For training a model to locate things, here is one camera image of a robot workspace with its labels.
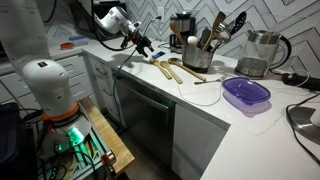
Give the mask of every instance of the dishwasher handle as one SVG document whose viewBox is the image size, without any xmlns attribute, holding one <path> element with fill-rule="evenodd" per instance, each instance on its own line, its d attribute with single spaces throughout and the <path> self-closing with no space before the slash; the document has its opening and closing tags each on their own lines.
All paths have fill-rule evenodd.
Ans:
<svg viewBox="0 0 320 180">
<path fill-rule="evenodd" d="M 129 89 L 131 92 L 133 92 L 136 96 L 138 96 L 139 98 L 141 98 L 145 103 L 149 104 L 150 106 L 160 110 L 160 111 L 163 111 L 163 112 L 166 112 L 168 113 L 169 112 L 169 107 L 168 106 L 165 106 L 161 103 L 158 103 L 157 101 L 154 101 L 144 95 L 142 95 L 141 93 L 137 92 L 136 90 L 130 88 L 129 86 L 127 86 L 125 83 L 121 82 L 121 80 L 117 80 L 118 82 L 121 83 L 121 85 L 125 86 L 127 89 Z"/>
</svg>

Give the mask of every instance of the coffee maker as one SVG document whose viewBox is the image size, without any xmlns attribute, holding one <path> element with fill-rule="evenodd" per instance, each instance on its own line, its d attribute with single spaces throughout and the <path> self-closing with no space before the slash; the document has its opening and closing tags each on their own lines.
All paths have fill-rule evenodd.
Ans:
<svg viewBox="0 0 320 180">
<path fill-rule="evenodd" d="M 182 38 L 187 41 L 189 36 L 194 35 L 196 18 L 190 17 L 191 13 L 176 13 L 176 15 L 177 17 L 171 17 L 170 20 L 175 22 Z M 182 43 L 175 34 L 170 35 L 169 43 L 171 52 L 182 53 Z"/>
</svg>

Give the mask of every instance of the herringbone tile backsplash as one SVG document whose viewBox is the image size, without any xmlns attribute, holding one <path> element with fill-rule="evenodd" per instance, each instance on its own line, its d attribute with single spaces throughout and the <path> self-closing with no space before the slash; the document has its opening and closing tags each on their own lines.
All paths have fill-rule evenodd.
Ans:
<svg viewBox="0 0 320 180">
<path fill-rule="evenodd" d="M 50 12 L 54 0 L 37 0 L 44 17 Z M 63 1 L 58 0 L 54 20 L 46 25 L 48 37 L 76 34 L 71 17 Z M 320 78 L 320 1 L 319 0 L 121 0 L 127 4 L 130 20 L 141 21 L 141 29 L 157 16 L 157 8 L 164 7 L 163 24 L 151 24 L 146 35 L 169 41 L 170 17 L 183 10 L 191 11 L 196 18 L 196 36 L 205 26 L 211 27 L 219 11 L 227 15 L 225 22 L 234 20 L 239 13 L 248 14 L 246 25 L 232 40 L 219 48 L 217 54 L 238 58 L 239 51 L 248 37 L 247 30 L 268 29 L 280 32 L 292 44 L 290 61 L 283 67 L 308 70 Z"/>
</svg>

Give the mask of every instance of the utensil holder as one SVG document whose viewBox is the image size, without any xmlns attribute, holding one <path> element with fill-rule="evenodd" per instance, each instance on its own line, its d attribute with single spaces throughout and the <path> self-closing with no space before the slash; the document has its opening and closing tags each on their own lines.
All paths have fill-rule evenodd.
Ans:
<svg viewBox="0 0 320 180">
<path fill-rule="evenodd" d="M 182 45 L 182 63 L 197 73 L 207 73 L 214 52 L 203 51 L 191 45 Z"/>
</svg>

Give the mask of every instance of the floor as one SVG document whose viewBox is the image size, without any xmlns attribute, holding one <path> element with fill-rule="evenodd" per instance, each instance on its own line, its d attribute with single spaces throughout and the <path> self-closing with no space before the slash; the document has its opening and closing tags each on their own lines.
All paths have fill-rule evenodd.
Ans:
<svg viewBox="0 0 320 180">
<path fill-rule="evenodd" d="M 126 176 L 117 180 L 180 180 L 171 169 L 160 163 L 145 149 L 129 132 L 123 131 L 119 134 L 124 144 L 135 157 L 134 162 L 126 170 Z"/>
</svg>

